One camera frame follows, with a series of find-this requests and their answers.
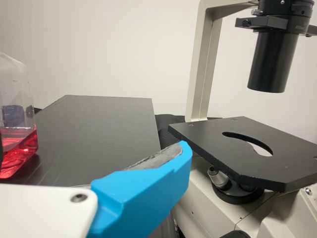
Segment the microscope stage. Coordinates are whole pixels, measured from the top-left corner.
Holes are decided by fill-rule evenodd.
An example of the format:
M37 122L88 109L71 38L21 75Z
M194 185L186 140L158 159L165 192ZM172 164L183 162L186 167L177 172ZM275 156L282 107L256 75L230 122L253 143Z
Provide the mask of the microscope stage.
M317 145L247 117L177 123L168 130L238 183L289 192L317 181Z

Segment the black cylindrical tube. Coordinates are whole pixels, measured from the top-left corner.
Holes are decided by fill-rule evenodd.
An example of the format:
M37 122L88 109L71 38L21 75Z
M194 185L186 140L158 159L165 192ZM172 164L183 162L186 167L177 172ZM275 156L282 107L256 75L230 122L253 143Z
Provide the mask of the black cylindrical tube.
M278 30L259 32L248 88L284 92L297 39L298 34Z

